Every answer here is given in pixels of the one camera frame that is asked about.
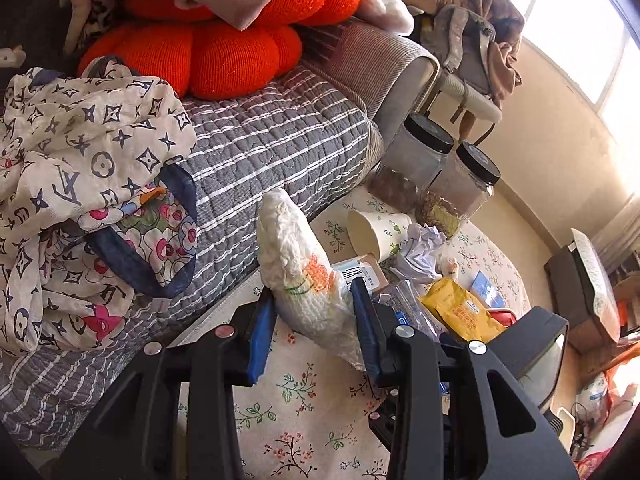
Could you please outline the clear jar black lid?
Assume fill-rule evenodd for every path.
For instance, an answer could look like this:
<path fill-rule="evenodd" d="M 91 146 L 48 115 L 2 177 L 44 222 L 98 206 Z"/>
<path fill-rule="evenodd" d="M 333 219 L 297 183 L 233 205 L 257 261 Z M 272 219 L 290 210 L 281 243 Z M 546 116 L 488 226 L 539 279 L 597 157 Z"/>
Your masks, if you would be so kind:
<path fill-rule="evenodd" d="M 367 182 L 368 192 L 405 214 L 413 214 L 420 192 L 445 166 L 454 138 L 427 117 L 409 114 Z"/>
<path fill-rule="evenodd" d="M 448 240 L 494 195 L 501 172 L 477 146 L 462 141 L 416 203 L 416 220 Z"/>

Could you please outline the clear plastic wrapper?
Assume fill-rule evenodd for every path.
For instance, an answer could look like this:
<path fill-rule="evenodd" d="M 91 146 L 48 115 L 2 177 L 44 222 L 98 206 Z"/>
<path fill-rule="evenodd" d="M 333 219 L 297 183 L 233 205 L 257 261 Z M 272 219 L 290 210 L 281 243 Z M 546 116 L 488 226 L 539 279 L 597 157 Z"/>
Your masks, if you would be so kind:
<path fill-rule="evenodd" d="M 411 325 L 432 341 L 439 342 L 439 336 L 446 333 L 446 327 L 420 303 L 416 291 L 409 280 L 387 285 L 373 295 L 375 301 L 391 307 L 401 325 Z"/>

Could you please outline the white paper cup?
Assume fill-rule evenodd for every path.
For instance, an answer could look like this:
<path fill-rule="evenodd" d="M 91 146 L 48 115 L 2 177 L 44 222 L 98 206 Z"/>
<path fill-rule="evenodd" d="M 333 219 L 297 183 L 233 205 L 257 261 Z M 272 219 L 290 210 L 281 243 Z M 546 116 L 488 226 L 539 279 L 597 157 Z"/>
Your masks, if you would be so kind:
<path fill-rule="evenodd" d="M 347 234 L 357 256 L 372 255 L 382 262 L 397 254 L 408 240 L 408 214 L 349 211 Z"/>

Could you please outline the grey office chair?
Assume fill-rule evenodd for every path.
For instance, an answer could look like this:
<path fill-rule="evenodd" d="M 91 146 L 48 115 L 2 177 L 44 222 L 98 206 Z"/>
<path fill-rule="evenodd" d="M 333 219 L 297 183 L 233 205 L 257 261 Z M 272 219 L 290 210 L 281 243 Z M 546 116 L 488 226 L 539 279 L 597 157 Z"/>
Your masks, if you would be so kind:
<path fill-rule="evenodd" d="M 419 11 L 413 39 L 462 84 L 462 101 L 451 121 L 465 140 L 480 118 L 472 109 L 473 92 L 501 110 L 523 84 L 516 62 L 525 18 L 511 0 L 402 1 Z"/>

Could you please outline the red knitted flower cushion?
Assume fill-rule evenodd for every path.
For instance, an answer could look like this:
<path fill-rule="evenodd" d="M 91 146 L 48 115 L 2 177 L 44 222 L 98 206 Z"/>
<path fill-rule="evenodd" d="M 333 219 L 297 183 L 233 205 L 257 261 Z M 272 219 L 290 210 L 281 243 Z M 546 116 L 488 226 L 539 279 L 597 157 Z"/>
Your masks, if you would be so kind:
<path fill-rule="evenodd" d="M 145 76 L 165 79 L 179 96 L 218 101 L 248 96 L 294 68 L 303 53 L 298 26 L 344 22 L 360 0 L 271 0 L 239 30 L 205 6 L 175 0 L 124 0 L 124 24 L 99 37 L 78 68 L 116 55 Z"/>

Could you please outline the clear jar black lid left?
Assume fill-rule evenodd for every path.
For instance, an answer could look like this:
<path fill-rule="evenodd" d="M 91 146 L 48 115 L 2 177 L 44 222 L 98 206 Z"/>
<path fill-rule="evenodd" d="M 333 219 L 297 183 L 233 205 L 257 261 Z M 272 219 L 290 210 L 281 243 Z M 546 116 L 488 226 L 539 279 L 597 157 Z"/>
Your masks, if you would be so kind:
<path fill-rule="evenodd" d="M 405 214 L 413 214 L 420 192 L 445 166 L 454 138 L 427 117 L 409 114 L 367 182 L 368 192 Z"/>

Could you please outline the small cardboard box barcode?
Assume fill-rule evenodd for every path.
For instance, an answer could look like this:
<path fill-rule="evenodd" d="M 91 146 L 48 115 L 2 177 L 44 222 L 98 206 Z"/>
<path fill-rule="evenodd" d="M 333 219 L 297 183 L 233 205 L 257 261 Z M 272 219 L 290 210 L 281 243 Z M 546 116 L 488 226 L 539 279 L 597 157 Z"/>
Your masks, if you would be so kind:
<path fill-rule="evenodd" d="M 390 284 L 378 260 L 371 254 L 333 263 L 332 269 L 343 275 L 347 286 L 350 286 L 356 278 L 361 278 L 369 294 L 379 292 Z"/>

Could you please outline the grey striped quilted sofa cover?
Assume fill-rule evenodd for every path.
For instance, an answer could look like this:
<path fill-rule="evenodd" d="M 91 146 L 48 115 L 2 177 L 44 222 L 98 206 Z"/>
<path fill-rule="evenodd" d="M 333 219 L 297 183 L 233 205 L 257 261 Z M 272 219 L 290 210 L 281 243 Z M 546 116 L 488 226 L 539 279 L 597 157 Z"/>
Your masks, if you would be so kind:
<path fill-rule="evenodd" d="M 248 98 L 187 100 L 186 112 L 197 140 L 183 163 L 198 205 L 193 281 L 175 299 L 137 300 L 106 350 L 5 358 L 1 420 L 25 448 L 62 448 L 146 342 L 178 336 L 255 269 L 262 194 L 284 188 L 313 216 L 352 190 L 384 150 L 359 99 L 303 66 Z"/>

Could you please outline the floral tablecloth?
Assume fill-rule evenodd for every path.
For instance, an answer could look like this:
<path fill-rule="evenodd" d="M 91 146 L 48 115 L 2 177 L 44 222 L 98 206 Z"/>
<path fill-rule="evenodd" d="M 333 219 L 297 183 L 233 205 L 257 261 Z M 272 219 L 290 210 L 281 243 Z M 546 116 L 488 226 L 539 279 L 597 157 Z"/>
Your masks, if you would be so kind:
<path fill-rule="evenodd" d="M 351 210 L 391 214 L 364 188 L 334 202 L 310 222 L 331 262 L 355 257 L 346 232 Z M 517 318 L 530 309 L 521 275 L 511 260 L 468 221 L 440 248 L 458 263 L 458 283 L 468 288 L 478 271 Z M 236 307 L 258 298 L 256 270 L 209 308 L 171 344 L 190 344 L 229 322 Z M 368 375 L 294 333 L 278 318 L 264 374 L 250 388 L 233 389 L 235 427 L 247 479 L 385 479 L 390 453 L 369 429 L 369 415 L 386 393 Z"/>

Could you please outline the yellow snack packet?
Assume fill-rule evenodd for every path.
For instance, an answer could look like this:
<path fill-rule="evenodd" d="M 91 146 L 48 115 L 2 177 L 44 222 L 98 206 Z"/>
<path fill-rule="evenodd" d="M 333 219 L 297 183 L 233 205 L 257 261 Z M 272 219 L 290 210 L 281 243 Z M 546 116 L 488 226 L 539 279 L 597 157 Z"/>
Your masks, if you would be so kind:
<path fill-rule="evenodd" d="M 451 278 L 431 284 L 419 301 L 465 341 L 479 340 L 488 344 L 506 330 L 480 300 Z"/>

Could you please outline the clear jar black lid right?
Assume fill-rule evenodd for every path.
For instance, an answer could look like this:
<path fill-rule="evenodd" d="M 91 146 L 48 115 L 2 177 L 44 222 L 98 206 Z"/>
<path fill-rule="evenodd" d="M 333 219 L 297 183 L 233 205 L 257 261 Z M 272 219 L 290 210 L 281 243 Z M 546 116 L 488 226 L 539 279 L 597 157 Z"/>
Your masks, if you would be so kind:
<path fill-rule="evenodd" d="M 416 203 L 416 220 L 448 240 L 494 195 L 501 172 L 477 146 L 462 141 Z"/>

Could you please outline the white monogram patterned cloth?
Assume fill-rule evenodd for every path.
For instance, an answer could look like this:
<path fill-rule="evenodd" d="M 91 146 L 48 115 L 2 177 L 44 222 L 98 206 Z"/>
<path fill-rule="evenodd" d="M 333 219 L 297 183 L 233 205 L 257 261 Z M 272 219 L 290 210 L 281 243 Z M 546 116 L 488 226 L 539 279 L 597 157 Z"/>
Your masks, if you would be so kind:
<path fill-rule="evenodd" d="M 1 121 L 1 348 L 108 346 L 135 292 L 77 219 L 118 205 L 191 154 L 196 134 L 168 82 L 101 56 L 78 78 L 13 77 Z"/>

